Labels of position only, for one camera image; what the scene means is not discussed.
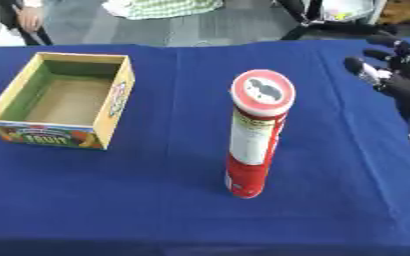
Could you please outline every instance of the pringles can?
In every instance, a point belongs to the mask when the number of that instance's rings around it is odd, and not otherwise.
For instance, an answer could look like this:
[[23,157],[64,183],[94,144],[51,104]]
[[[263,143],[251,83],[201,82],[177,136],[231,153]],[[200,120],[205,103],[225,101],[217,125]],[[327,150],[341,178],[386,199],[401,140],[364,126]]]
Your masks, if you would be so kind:
[[226,185],[241,198],[264,189],[272,157],[286,116],[295,101],[295,88],[283,75],[251,70],[235,79]]

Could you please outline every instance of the fruit box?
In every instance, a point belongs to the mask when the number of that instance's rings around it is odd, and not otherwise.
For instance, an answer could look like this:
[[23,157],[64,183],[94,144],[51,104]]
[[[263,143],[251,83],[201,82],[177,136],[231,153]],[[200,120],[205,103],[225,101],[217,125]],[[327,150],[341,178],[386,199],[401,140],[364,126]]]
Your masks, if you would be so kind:
[[134,81],[128,56],[36,53],[0,95],[0,137],[107,149]]

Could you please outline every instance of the can lid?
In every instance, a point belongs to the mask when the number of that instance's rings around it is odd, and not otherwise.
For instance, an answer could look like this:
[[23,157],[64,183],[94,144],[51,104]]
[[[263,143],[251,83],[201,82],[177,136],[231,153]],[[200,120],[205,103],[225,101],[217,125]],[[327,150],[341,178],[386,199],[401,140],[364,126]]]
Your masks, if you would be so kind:
[[231,87],[235,104],[247,113],[273,117],[289,111],[295,101],[295,88],[285,76],[271,70],[247,71]]

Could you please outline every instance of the navy blue cloth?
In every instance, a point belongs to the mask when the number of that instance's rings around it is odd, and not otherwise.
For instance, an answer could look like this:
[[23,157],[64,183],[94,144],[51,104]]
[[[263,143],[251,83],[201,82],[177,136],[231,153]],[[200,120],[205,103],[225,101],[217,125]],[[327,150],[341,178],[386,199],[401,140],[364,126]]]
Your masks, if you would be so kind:
[[[127,54],[136,75],[106,152],[0,140],[0,255],[408,253],[406,124],[342,65],[366,46],[0,48],[0,92],[36,51]],[[286,75],[297,100],[265,191],[243,200],[224,186],[228,89],[250,69]]]

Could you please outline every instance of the floor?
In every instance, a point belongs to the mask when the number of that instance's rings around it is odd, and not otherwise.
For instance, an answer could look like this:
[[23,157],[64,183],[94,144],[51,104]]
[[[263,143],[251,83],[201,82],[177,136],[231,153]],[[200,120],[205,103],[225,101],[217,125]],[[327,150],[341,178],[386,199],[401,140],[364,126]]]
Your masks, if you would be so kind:
[[[45,27],[57,44],[134,43],[215,46],[274,41],[296,22],[270,0],[226,0],[225,8],[173,19],[130,21],[109,15],[104,0],[46,0]],[[410,36],[410,25],[402,26]],[[331,39],[314,34],[304,39]]]

